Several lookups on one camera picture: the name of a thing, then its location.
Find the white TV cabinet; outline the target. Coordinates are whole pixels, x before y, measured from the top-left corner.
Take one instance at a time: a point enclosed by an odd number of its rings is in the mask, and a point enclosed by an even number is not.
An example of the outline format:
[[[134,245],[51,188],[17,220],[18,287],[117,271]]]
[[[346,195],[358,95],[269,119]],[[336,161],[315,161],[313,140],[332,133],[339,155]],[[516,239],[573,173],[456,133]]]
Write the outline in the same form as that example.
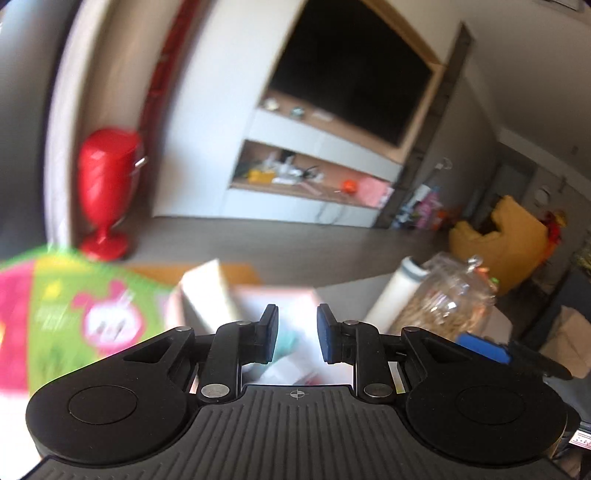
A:
[[[402,167],[396,147],[279,91],[266,91],[246,130],[221,214],[225,218],[369,228]],[[269,185],[250,169],[273,171]],[[355,180],[355,195],[341,185]]]

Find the glass jar of peanuts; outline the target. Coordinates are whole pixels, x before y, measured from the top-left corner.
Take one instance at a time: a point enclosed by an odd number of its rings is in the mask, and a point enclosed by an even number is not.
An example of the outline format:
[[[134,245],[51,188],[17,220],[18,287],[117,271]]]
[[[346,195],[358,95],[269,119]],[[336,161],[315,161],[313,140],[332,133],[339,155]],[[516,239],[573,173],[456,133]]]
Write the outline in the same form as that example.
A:
[[[429,274],[394,320],[389,332],[405,327],[428,330],[454,341],[462,333],[480,334],[496,303],[497,286],[474,255],[466,261],[439,253],[425,263]]]

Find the colourful cartoon play mat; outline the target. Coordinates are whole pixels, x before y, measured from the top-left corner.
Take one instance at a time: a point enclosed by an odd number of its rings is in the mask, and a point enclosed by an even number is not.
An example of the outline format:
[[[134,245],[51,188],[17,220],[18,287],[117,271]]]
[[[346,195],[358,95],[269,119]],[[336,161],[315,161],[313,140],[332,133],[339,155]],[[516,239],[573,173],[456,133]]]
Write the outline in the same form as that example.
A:
[[[75,251],[39,248],[2,262],[2,392],[32,394],[168,330],[171,292]]]

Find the yellow toy box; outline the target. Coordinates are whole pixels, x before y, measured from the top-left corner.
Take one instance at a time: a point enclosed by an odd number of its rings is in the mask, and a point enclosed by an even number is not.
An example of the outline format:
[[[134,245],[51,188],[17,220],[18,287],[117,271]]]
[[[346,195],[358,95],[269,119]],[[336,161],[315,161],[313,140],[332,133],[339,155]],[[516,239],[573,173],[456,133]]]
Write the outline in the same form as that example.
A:
[[[259,169],[250,169],[247,174],[247,180],[252,184],[269,185],[273,183],[276,174],[273,171],[263,171]]]

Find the black television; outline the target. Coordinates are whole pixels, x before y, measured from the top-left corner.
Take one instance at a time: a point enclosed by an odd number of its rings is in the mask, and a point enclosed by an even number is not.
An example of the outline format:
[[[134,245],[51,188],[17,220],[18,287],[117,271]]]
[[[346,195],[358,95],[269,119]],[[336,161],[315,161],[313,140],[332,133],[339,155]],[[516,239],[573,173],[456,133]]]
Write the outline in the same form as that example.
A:
[[[305,3],[270,88],[398,146],[432,75],[363,2],[314,0]]]

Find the orange pumpkin toy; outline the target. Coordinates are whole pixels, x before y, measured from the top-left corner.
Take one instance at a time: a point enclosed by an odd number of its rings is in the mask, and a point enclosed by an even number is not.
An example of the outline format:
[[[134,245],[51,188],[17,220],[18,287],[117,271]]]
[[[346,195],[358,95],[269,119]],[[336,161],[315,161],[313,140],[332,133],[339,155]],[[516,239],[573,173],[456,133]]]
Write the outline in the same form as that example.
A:
[[[345,180],[342,182],[341,190],[346,195],[355,195],[358,192],[359,186],[355,180]]]

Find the white thermos bottle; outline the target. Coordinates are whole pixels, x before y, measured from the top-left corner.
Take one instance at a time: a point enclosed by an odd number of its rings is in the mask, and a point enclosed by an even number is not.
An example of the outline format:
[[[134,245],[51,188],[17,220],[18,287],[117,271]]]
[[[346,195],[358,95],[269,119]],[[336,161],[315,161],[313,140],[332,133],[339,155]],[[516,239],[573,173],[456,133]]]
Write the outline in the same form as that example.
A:
[[[387,333],[428,275],[411,257],[404,258],[363,322]]]

